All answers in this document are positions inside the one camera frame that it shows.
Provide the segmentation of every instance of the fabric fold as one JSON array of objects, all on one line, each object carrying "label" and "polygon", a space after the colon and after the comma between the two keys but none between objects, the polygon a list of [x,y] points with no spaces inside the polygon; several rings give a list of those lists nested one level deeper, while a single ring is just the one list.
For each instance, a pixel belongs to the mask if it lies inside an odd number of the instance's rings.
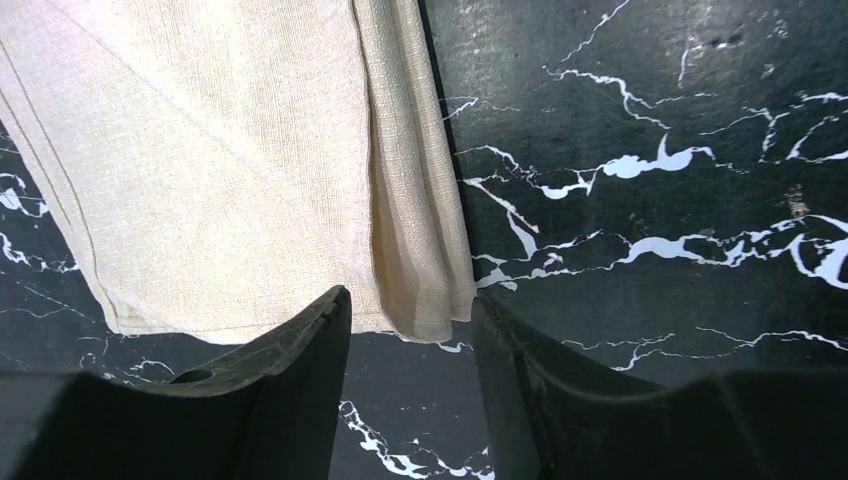
[{"label": "fabric fold", "polygon": [[242,343],[334,284],[450,337],[470,255],[413,1],[9,1],[0,120],[109,327]]}]

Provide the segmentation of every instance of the curved black plastic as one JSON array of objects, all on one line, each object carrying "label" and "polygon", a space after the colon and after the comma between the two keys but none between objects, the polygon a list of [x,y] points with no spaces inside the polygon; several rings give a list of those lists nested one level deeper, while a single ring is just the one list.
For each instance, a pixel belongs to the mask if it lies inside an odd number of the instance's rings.
[{"label": "curved black plastic", "polygon": [[350,340],[333,287],[170,384],[0,375],[0,478],[326,478]]},{"label": "curved black plastic", "polygon": [[498,480],[834,478],[848,467],[848,369],[664,388],[574,352],[486,291],[472,324]]}]

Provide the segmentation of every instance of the black marble surface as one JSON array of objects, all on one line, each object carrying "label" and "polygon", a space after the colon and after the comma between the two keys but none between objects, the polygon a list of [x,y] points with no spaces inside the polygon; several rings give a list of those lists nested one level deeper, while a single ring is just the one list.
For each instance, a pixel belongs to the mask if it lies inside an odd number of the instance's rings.
[{"label": "black marble surface", "polygon": [[[425,0],[478,284],[628,374],[848,363],[848,19],[825,0]],[[0,140],[0,368],[229,351],[105,326]],[[470,329],[352,338],[332,478],[488,478]]]}]

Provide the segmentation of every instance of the woven texture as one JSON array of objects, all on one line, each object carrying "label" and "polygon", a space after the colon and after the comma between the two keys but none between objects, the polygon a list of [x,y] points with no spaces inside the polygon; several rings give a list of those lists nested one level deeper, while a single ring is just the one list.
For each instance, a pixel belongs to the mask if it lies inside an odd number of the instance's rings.
[{"label": "woven texture", "polygon": [[413,0],[6,0],[0,120],[109,327],[242,343],[334,284],[442,341],[474,286]]}]

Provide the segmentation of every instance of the white marble vein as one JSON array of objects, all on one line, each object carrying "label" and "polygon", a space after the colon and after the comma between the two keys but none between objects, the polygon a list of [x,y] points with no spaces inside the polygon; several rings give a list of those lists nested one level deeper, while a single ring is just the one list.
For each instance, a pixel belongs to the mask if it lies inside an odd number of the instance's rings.
[{"label": "white marble vein", "polygon": [[[403,335],[401,335],[397,332],[386,331],[386,332],[373,332],[373,333],[376,333],[378,335],[391,335],[391,336],[399,339],[403,343],[413,343],[412,340],[404,337]],[[436,343],[436,346],[439,347],[440,350],[443,350],[443,351],[448,352],[448,353],[461,353],[463,351],[463,349],[474,350],[474,348],[472,348],[470,344],[465,343],[465,342],[456,342],[455,340],[448,340],[446,342],[438,342],[438,343]]]},{"label": "white marble vein", "polygon": [[586,47],[589,44],[591,44],[595,40],[595,35],[598,33],[598,30],[600,30],[601,27],[606,25],[610,20],[615,18],[615,16],[618,14],[618,12],[622,8],[626,7],[628,3],[630,3],[630,0],[624,0],[624,2],[622,2],[618,6],[616,6],[613,9],[612,12],[604,13],[603,15],[601,15],[601,21],[598,22],[598,24],[595,25],[595,28],[592,29],[592,33],[589,35],[589,38],[587,38],[586,40],[583,40],[582,42],[580,42],[577,45],[577,47],[575,47],[571,51],[569,51],[568,54],[566,54],[566,56],[562,60],[560,60],[560,63],[565,63],[565,62],[571,60],[571,57],[573,57],[576,53],[583,50],[583,47]]},{"label": "white marble vein", "polygon": [[790,117],[792,114],[795,114],[795,113],[803,112],[803,113],[809,114],[809,107],[816,105],[816,104],[825,105],[825,104],[828,104],[830,102],[844,102],[846,100],[848,100],[848,95],[842,95],[842,94],[836,93],[836,92],[827,92],[827,93],[822,93],[822,94],[818,94],[818,95],[802,95],[801,96],[801,103],[796,103],[796,104],[790,105],[787,108],[786,111],[781,112],[781,113],[772,113],[768,108],[743,107],[742,111],[745,112],[746,115],[743,115],[743,116],[733,120],[732,122],[728,123],[724,127],[720,127],[720,128],[714,129],[714,130],[706,131],[706,132],[701,132],[701,133],[699,133],[699,135],[701,135],[701,136],[715,135],[717,133],[721,133],[721,132],[724,132],[726,130],[729,130],[732,127],[734,127],[735,125],[737,125],[741,122],[761,117],[761,118],[763,118],[767,121],[767,124],[766,124],[766,130],[765,130],[765,133],[763,135],[762,144],[761,144],[762,152],[760,154],[760,158],[757,160],[758,163],[780,164],[780,163],[782,163],[786,160],[794,160],[794,159],[801,160],[801,161],[804,161],[804,162],[807,162],[807,163],[823,163],[823,162],[827,162],[827,161],[831,161],[831,160],[845,160],[845,159],[848,159],[848,150],[843,151],[843,152],[836,152],[836,153],[833,153],[831,155],[826,155],[826,156],[819,157],[819,158],[809,159],[809,158],[804,157],[801,154],[801,148],[802,148],[803,144],[807,140],[809,140],[810,136],[813,135],[813,133],[815,133],[815,131],[817,129],[821,128],[822,126],[826,125],[827,123],[838,122],[841,119],[842,114],[848,113],[848,109],[843,110],[838,115],[832,115],[832,114],[823,115],[821,117],[821,119],[817,123],[815,123],[812,127],[810,127],[803,136],[801,136],[800,138],[798,138],[795,141],[795,144],[792,146],[789,153],[785,157],[777,158],[777,159],[769,159],[769,158],[767,158],[767,156],[768,156],[769,152],[771,151],[772,147],[774,147],[774,145],[777,142],[777,137],[778,137],[777,126],[778,126],[779,121],[781,121],[782,119],[786,119],[786,118]]},{"label": "white marble vein", "polygon": [[34,370],[32,368],[32,366],[29,365],[28,363],[24,362],[23,360],[18,360],[16,358],[12,358],[6,352],[0,352],[0,357],[3,357],[10,362],[14,362],[18,366],[18,370],[20,370],[22,372],[31,372],[31,371]]},{"label": "white marble vein", "polygon": [[[13,179],[17,184],[18,188],[21,189],[21,191],[26,192],[26,183],[24,183],[23,179],[21,179],[21,177],[19,177],[18,175],[0,172],[0,179],[2,178]],[[35,211],[30,211],[30,209],[24,206],[21,200],[34,202]],[[47,208],[47,204],[44,203],[44,199],[28,197],[25,195],[20,196],[17,192],[15,192],[14,188],[7,188],[6,190],[0,191],[0,205],[6,207],[9,210],[19,211],[28,217],[34,218],[41,218],[49,211],[49,209]]]},{"label": "white marble vein", "polygon": [[80,317],[85,318],[86,320],[88,320],[88,321],[90,321],[90,322],[92,322],[92,323],[96,323],[96,320],[95,320],[95,319],[93,319],[93,318],[91,318],[91,317],[89,317],[88,315],[86,315],[86,314],[84,314],[84,313],[80,312],[79,310],[77,310],[77,309],[75,309],[75,308],[71,307],[70,305],[68,305],[68,304],[66,304],[66,303],[64,303],[64,302],[61,302],[61,301],[59,301],[59,300],[56,300],[55,298],[51,297],[50,295],[47,295],[46,293],[41,293],[41,292],[39,292],[38,290],[35,290],[34,288],[32,288],[32,287],[30,287],[30,286],[28,286],[28,285],[24,285],[23,283],[21,283],[20,281],[18,281],[17,279],[15,279],[15,278],[14,278],[14,277],[12,277],[11,275],[9,275],[8,273],[4,272],[3,270],[0,270],[0,275],[3,275],[3,276],[5,276],[5,277],[8,277],[8,278],[12,281],[12,283],[14,283],[15,285],[18,285],[19,287],[23,288],[24,290],[26,290],[26,291],[28,291],[28,292],[32,293],[33,295],[35,295],[35,296],[37,296],[37,297],[39,297],[39,298],[43,298],[43,299],[47,300],[48,302],[50,302],[50,303],[52,303],[52,304],[54,304],[54,305],[58,305],[58,306],[62,307],[64,310],[69,310],[69,311],[71,311],[71,312],[73,312],[73,313],[75,313],[75,314],[79,315]]},{"label": "white marble vein", "polygon": [[825,338],[822,335],[810,333],[805,330],[789,330],[784,332],[765,332],[759,334],[753,340],[744,340],[740,338],[736,338],[724,331],[715,329],[715,328],[707,328],[707,327],[695,327],[697,330],[707,333],[712,333],[716,335],[720,335],[723,338],[731,340],[733,342],[732,347],[729,350],[722,351],[719,353],[713,354],[705,354],[705,355],[695,355],[691,353],[683,353],[672,351],[669,348],[663,348],[661,345],[668,340],[676,337],[675,333],[668,333],[665,335],[661,335],[655,338],[641,338],[639,340],[622,340],[622,341],[601,341],[592,345],[585,345],[582,342],[578,342],[576,340],[564,340],[562,343],[568,345],[574,345],[580,348],[583,351],[594,350],[600,347],[608,347],[608,348],[619,348],[624,347],[630,349],[630,359],[623,365],[614,365],[610,367],[612,370],[618,372],[625,372],[628,370],[632,370],[636,364],[647,357],[650,356],[663,356],[663,357],[674,357],[674,358],[684,358],[684,359],[693,359],[693,360],[708,360],[714,358],[722,358],[738,353],[740,350],[745,348],[755,348],[763,340],[771,337],[778,337],[781,340],[792,340],[792,341],[811,341],[811,342],[821,342],[826,345],[829,345],[837,350],[848,351],[848,345],[844,343],[840,343],[839,341]]},{"label": "white marble vein", "polygon": [[[127,377],[129,377],[129,378],[134,378],[134,379],[136,379],[136,380],[141,380],[141,381],[142,381],[142,382],[144,382],[144,383],[153,383],[153,380],[149,380],[149,379],[147,379],[147,378],[144,378],[144,377],[142,377],[141,375],[138,375],[138,374],[136,374],[136,373],[130,373],[130,372],[127,372],[126,370],[119,370],[119,372],[121,372],[122,374],[126,375],[126,376],[127,376]],[[124,382],[124,384],[126,384],[126,385],[134,385],[134,383],[132,382],[132,380],[122,380],[122,381],[123,381],[123,382]]]},{"label": "white marble vein", "polygon": [[[448,114],[443,117],[442,120],[449,120],[462,112],[474,108],[475,106],[486,107],[496,112],[534,112],[534,113],[552,113],[556,111],[556,108],[517,108],[512,106],[499,106],[490,100],[486,100],[482,97],[473,97],[473,96],[456,96],[456,97],[447,97],[439,99],[440,102],[444,102],[447,107]],[[461,102],[461,105],[458,107],[452,107],[455,103]]]},{"label": "white marble vein", "polygon": [[618,158],[608,160],[595,168],[573,169],[561,168],[557,172],[571,172],[574,174],[574,181],[565,185],[547,185],[542,183],[544,174],[540,174],[535,167],[522,167],[514,158],[514,156],[492,145],[482,145],[479,147],[469,148],[461,152],[457,152],[457,156],[465,155],[473,151],[489,151],[500,157],[503,165],[509,171],[510,176],[504,177],[497,173],[487,177],[465,178],[462,180],[466,185],[473,186],[482,190],[486,195],[492,198],[496,203],[504,207],[509,213],[518,218],[521,223],[530,228],[534,233],[539,233],[538,226],[530,223],[522,216],[515,205],[508,200],[500,198],[492,193],[491,190],[484,186],[484,183],[489,181],[499,181],[501,183],[509,182],[513,179],[522,180],[531,187],[541,190],[545,197],[551,200],[562,200],[569,194],[575,191],[583,191],[586,195],[592,193],[598,175],[602,174],[607,177],[617,177],[624,180],[630,180],[642,175],[643,173],[653,170],[662,170],[666,172],[677,172],[687,168],[692,164],[692,161],[701,155],[709,159],[714,166],[727,168],[732,171],[741,172],[736,169],[732,163],[721,163],[717,160],[712,149],[708,146],[689,147],[678,152],[668,152],[668,134],[664,134],[657,145],[657,154],[655,158],[641,158],[638,155],[625,154]]},{"label": "white marble vein", "polygon": [[57,273],[68,273],[79,270],[79,265],[74,264],[67,266],[67,260],[45,260],[38,255],[27,254],[21,250],[13,248],[12,241],[5,233],[0,232],[0,248],[3,250],[3,256],[6,260],[12,263],[22,263],[28,267],[32,267],[37,272],[52,271]]},{"label": "white marble vein", "polygon": [[628,115],[635,118],[636,120],[648,121],[648,122],[662,128],[664,130],[670,130],[671,127],[669,127],[668,125],[663,123],[663,121],[658,119],[658,118],[649,117],[649,116],[642,115],[640,113],[633,111],[632,104],[636,103],[638,105],[641,105],[644,108],[652,110],[652,109],[656,108],[658,105],[660,105],[661,103],[665,103],[665,102],[669,102],[669,101],[676,101],[676,100],[680,100],[682,98],[685,98],[685,97],[671,97],[671,98],[665,98],[665,99],[660,100],[660,101],[655,102],[655,103],[650,103],[647,100],[634,95],[630,91],[630,87],[627,86],[627,81],[625,81],[623,78],[614,77],[614,76],[610,76],[610,75],[598,75],[598,74],[595,74],[595,73],[592,73],[592,72],[583,72],[583,71],[577,70],[575,68],[569,68],[569,69],[557,71],[557,72],[547,70],[547,72],[548,72],[548,75],[550,75],[552,77],[556,77],[557,80],[564,80],[566,77],[573,76],[573,77],[577,77],[577,78],[588,78],[591,81],[593,81],[593,82],[595,82],[599,85],[617,85],[618,86],[618,92],[621,95],[621,106],[624,108],[624,111]]},{"label": "white marble vein", "polygon": [[450,466],[433,450],[421,446],[417,438],[410,444],[417,445],[415,452],[411,455],[393,454],[389,442],[383,436],[370,427],[359,414],[356,405],[349,400],[342,400],[339,404],[339,418],[347,428],[362,436],[359,446],[367,452],[372,452],[383,467],[390,473],[413,479],[425,479],[437,475],[450,474],[454,477],[476,478],[479,480],[494,480],[488,462],[480,462],[479,457],[488,458],[488,448],[474,454],[466,459],[462,465]]},{"label": "white marble vein", "polygon": [[100,353],[101,356],[106,355],[106,351],[109,350],[109,337],[78,337],[77,340],[94,340],[98,342],[103,342],[103,351]]},{"label": "white marble vein", "polygon": [[97,355],[89,352],[80,357],[79,366],[81,369],[84,369],[86,365],[91,366],[94,365],[97,361]]},{"label": "white marble vein", "polygon": [[[818,220],[836,227],[839,234],[835,238],[819,238],[812,236],[806,227],[806,222]],[[529,235],[526,231],[521,231],[520,226],[514,222],[510,222],[510,227],[515,232],[516,236]],[[796,231],[792,238],[780,237],[775,234]],[[519,280],[531,280],[535,278],[545,278],[557,275],[578,275],[586,271],[593,270],[612,270],[617,265],[633,263],[642,255],[652,254],[664,259],[683,258],[692,260],[700,265],[722,266],[729,268],[739,267],[743,262],[750,259],[761,261],[769,261],[780,257],[784,254],[789,254],[795,264],[796,269],[801,274],[819,278],[827,284],[840,288],[848,289],[848,283],[839,278],[842,264],[848,258],[848,223],[825,216],[825,215],[805,215],[798,218],[791,218],[770,225],[768,228],[759,231],[744,231],[729,238],[716,238],[703,233],[693,233],[683,235],[676,239],[667,239],[663,237],[646,237],[636,242],[630,242],[626,238],[618,234],[608,234],[618,238],[626,247],[625,255],[603,265],[596,265],[582,269],[570,269],[568,265],[561,265],[556,269],[546,269],[552,265],[551,262],[546,262],[543,266],[534,266],[537,262],[529,262],[530,259],[536,258],[537,252],[544,254],[543,258],[549,258],[549,254],[559,250],[574,248],[586,241],[592,241],[604,232],[598,230],[591,234],[581,237],[579,241],[566,242],[560,245],[548,245],[541,248],[535,248],[532,252],[528,251],[529,255],[523,259],[498,259],[491,255],[476,256],[477,259],[486,259],[495,264],[488,274],[477,281],[478,288],[485,288],[499,282],[513,282]],[[706,258],[698,253],[695,253],[687,248],[689,242],[698,242],[711,246],[718,259]],[[807,261],[801,256],[802,245],[812,245],[818,253],[819,263],[816,265],[808,265]],[[502,267],[508,262],[527,263],[528,266],[523,268],[523,271],[530,270],[529,273],[521,275],[506,275]]]},{"label": "white marble vein", "polygon": [[157,367],[164,368],[164,369],[165,369],[165,370],[167,370],[167,371],[168,371],[168,373],[170,373],[171,375],[176,375],[176,374],[174,373],[174,371],[173,371],[173,370],[171,370],[171,367],[169,367],[168,365],[165,365],[164,363],[162,363],[162,362],[160,362],[160,361],[157,361],[157,360],[148,360],[148,359],[146,359],[146,358],[144,358],[144,357],[141,357],[141,362],[140,362],[140,363],[138,363],[138,364],[133,365],[132,367],[130,367],[130,370],[135,371],[135,372],[142,373],[142,372],[144,372],[144,367],[146,367],[146,366],[148,366],[148,365],[151,365],[151,366],[157,366]]},{"label": "white marble vein", "polygon": [[680,90],[683,90],[683,77],[686,76],[686,60],[689,58],[689,52],[692,50],[692,48],[689,47],[689,42],[692,40],[692,37],[689,37],[686,40],[686,48],[683,49],[683,54],[680,55],[680,73],[677,74],[677,88]]},{"label": "white marble vein", "polygon": [[20,313],[26,313],[29,316],[34,317],[34,318],[44,318],[44,317],[49,317],[50,315],[55,315],[59,312],[64,312],[65,310],[68,310],[68,309],[65,308],[65,307],[62,307],[62,308],[57,308],[56,310],[51,310],[47,313],[35,313],[32,310],[28,310],[26,308],[5,308],[3,310],[0,310],[0,315],[2,315],[4,313],[20,312]]}]

